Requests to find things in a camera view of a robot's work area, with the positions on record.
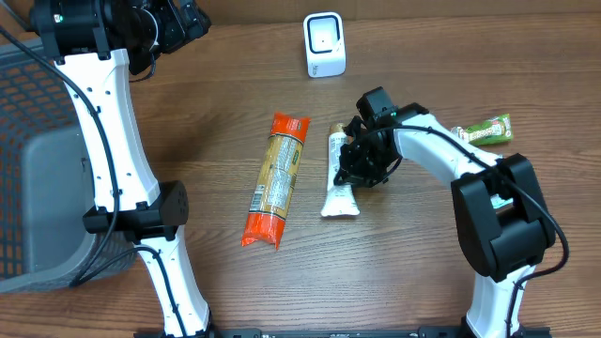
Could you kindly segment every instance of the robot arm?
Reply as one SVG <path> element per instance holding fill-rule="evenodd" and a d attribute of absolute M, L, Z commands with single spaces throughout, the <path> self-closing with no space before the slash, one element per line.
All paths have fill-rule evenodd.
<path fill-rule="evenodd" d="M 355 141 L 341 148 L 341 169 L 334 183 L 367 187 L 386 183 L 391 174 L 387 168 L 403 158 L 438 178 L 453 193 L 459 244 L 476 271 L 461 337 L 506 337 L 515 282 L 534 271 L 545 249 L 553 245 L 555 232 L 496 173 L 510 177 L 544 206 L 532 166 L 519 154 L 503 159 L 469 145 L 419 104 L 394 106 L 381 87 L 364 94 L 357 108 L 362 117 L 355 116 L 346 128 Z M 489 168 L 471 161 L 443 137 L 453 139 Z M 510 334 L 520 330 L 517 313 L 522 296 L 523 287 L 517 294 Z"/>
<path fill-rule="evenodd" d="M 130 73 L 146 69 L 161 53 L 170 54 L 210 27 L 193 0 L 37 0 L 32 24 L 44 52 L 96 107 L 111 149 L 120 206 L 115 231 L 135 246 L 158 253 L 180 313 L 174 315 L 162 269 L 153 253 L 139 252 L 157 290 L 164 334 L 194 337 L 208 327 L 209 309 L 194 280 L 186 252 L 186 190 L 181 182 L 159 183 L 140 141 L 131 104 Z M 92 115 L 76 93 L 68 90 L 79 117 L 95 185 L 95 206 L 84 215 L 89 233 L 106 233 L 113 219 L 114 192 L 110 168 Z"/>

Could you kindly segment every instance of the spaghetti package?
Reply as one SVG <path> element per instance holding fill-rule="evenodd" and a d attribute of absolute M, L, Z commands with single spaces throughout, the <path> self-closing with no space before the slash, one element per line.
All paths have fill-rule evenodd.
<path fill-rule="evenodd" d="M 242 246 L 256 240 L 275 244 L 276 250 L 280 246 L 309 122 L 309 117 L 297 119 L 275 113 L 268 149 L 242 235 Z"/>

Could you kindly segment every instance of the plastic basket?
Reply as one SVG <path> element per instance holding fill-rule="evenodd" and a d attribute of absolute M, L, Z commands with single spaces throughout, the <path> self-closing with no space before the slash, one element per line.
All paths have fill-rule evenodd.
<path fill-rule="evenodd" d="M 26 45 L 41 54 L 39 39 Z M 82 221 L 94 206 L 92 177 L 65 85 L 14 46 L 0 47 L 0 293 L 65 287 L 96 251 L 102 236 Z M 115 233 L 94 267 L 130 247 Z"/>

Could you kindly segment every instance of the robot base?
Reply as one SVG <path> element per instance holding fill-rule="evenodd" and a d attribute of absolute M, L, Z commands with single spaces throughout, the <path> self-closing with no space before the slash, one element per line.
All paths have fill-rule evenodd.
<path fill-rule="evenodd" d="M 457 327 L 421 327 L 418 330 L 298 330 L 261 331 L 259 329 L 217 330 L 201 333 L 190 338 L 472 338 L 465 324 Z M 134 334 L 134 338 L 172 338 L 159 334 Z M 550 328 L 521 329 L 516 338 L 551 338 Z"/>

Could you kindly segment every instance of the wood grain surface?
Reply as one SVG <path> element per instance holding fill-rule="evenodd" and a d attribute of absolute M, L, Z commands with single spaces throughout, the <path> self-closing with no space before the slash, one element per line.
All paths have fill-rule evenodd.
<path fill-rule="evenodd" d="M 27 18 L 34 0 L 5 0 Z M 344 20 L 601 11 L 598 0 L 196 0 L 215 24 L 300 23 L 320 11 Z"/>
<path fill-rule="evenodd" d="M 0 25 L 4 27 L 13 36 L 19 36 L 23 33 L 23 28 L 10 16 L 10 14 L 0 6 Z M 7 39 L 0 36 L 0 46 L 9 43 Z"/>
<path fill-rule="evenodd" d="M 223 328 L 401 329 L 454 325 L 471 302 L 451 195 L 403 162 L 356 191 L 362 214 L 323 220 L 327 136 L 379 85 L 451 128 L 510 113 L 516 139 L 487 150 L 527 156 L 572 249 L 561 272 L 528 284 L 521 321 L 557 337 L 601 335 L 601 14 L 349 22 L 347 72 L 310 80 L 299 23 L 215 26 L 159 60 L 131 88 L 158 179 L 191 199 L 194 274 Z M 280 251 L 239 240 L 273 112 L 309 115 Z M 561 248 L 547 251 L 544 267 Z M 0 337 L 131 337 L 160 330 L 140 262 L 75 290 L 0 296 Z"/>

